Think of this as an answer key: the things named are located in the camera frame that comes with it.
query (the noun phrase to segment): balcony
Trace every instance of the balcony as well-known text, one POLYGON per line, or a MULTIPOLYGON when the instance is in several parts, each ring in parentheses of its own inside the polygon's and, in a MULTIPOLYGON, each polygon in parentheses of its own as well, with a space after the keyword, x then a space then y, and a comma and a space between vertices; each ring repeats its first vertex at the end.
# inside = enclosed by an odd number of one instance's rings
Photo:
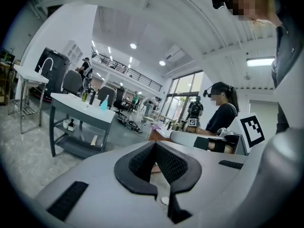
POLYGON ((156 83, 155 81, 149 79, 148 77, 140 74, 139 72, 137 72, 137 71, 135 71, 131 68, 128 68, 126 65, 124 65, 120 62, 117 62, 115 60, 111 60, 110 58, 108 58, 104 55, 97 54, 93 58, 93 60, 95 62, 99 63, 99 64, 110 67, 113 70, 116 70, 116 71, 118 71, 122 74, 125 74, 125 75, 129 76, 130 78, 135 79, 138 82, 141 82, 142 84, 150 87, 153 90, 156 90, 156 91, 160 92, 160 90, 162 88, 162 85, 156 83))

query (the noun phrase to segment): black chair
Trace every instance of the black chair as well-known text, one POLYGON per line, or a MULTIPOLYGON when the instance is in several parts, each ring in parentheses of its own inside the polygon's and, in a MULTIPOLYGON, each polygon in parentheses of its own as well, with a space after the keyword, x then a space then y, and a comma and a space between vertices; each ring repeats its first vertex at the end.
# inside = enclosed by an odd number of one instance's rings
POLYGON ((118 115, 123 115, 121 113, 122 110, 128 110, 128 107, 125 105, 122 105, 123 102, 123 96, 124 96, 124 88, 120 87, 119 89, 117 89, 117 96, 116 96, 116 100, 113 103, 113 106, 115 106, 118 109, 118 115))
POLYGON ((62 88, 65 93, 72 93, 77 95, 77 92, 82 86, 82 79, 79 73, 75 71, 68 71, 63 79, 62 88))
POLYGON ((102 87, 100 90, 98 90, 98 100, 100 100, 100 102, 102 103, 105 99, 106 96, 109 95, 108 98, 108 107, 109 109, 111 109, 113 100, 114 100, 114 96, 115 96, 115 91, 109 87, 102 87))

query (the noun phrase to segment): fluorescent light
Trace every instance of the fluorescent light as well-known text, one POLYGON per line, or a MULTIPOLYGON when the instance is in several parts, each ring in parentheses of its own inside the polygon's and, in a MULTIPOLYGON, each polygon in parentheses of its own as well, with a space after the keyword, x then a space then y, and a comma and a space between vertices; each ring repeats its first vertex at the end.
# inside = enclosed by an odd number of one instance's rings
POLYGON ((130 44, 130 47, 131 47, 132 49, 136 49, 136 48, 137 48, 137 46, 136 46, 134 43, 131 43, 131 44, 130 44))
POLYGON ((247 59, 247 66, 248 67, 271 66, 274 60, 275 60, 274 57, 251 58, 251 59, 247 59))

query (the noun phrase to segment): gray floor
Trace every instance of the gray floor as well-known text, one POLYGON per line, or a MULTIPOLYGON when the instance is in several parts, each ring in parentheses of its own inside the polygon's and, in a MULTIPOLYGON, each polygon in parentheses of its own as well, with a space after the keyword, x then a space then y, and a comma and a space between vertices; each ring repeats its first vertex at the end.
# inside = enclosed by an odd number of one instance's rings
MULTIPOLYGON (((7 106, 0 106, 1 163, 15 187, 33 198, 48 183, 76 166, 82 159, 63 151, 58 146, 56 146, 56 157, 52 157, 48 135, 48 104, 44 103, 42 127, 34 128, 24 134, 20 134, 19 114, 15 113, 14 117, 13 114, 8 115, 7 110, 7 106)), ((60 119, 62 116, 58 113, 56 118, 60 119)), ((37 115, 27 116, 23 122, 24 129, 33 128, 37 124, 37 115)), ((84 124, 83 129, 84 132, 92 133, 92 136, 99 131, 86 124, 84 124)), ((146 133, 138 134, 125 129, 125 126, 118 122, 117 115, 115 115, 105 151, 140 143, 145 141, 147 137, 146 133)), ((158 187, 158 201, 161 197, 169 195, 169 184, 161 173, 152 174, 151 183, 158 187)))

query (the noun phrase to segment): faucet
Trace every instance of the faucet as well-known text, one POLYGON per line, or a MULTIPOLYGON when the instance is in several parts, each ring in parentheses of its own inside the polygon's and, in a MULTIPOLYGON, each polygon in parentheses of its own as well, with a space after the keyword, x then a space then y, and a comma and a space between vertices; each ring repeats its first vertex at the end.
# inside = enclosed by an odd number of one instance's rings
POLYGON ((53 59, 52 59, 51 57, 48 57, 47 59, 44 60, 44 62, 43 62, 43 64, 42 64, 42 67, 40 67, 40 66, 38 65, 38 67, 39 67, 39 72, 38 72, 39 75, 41 75, 43 66, 44 66, 44 64, 46 63, 46 61, 47 61, 48 59, 50 59, 50 60, 52 61, 52 65, 51 65, 51 68, 50 68, 50 71, 52 71, 54 61, 53 61, 53 59))

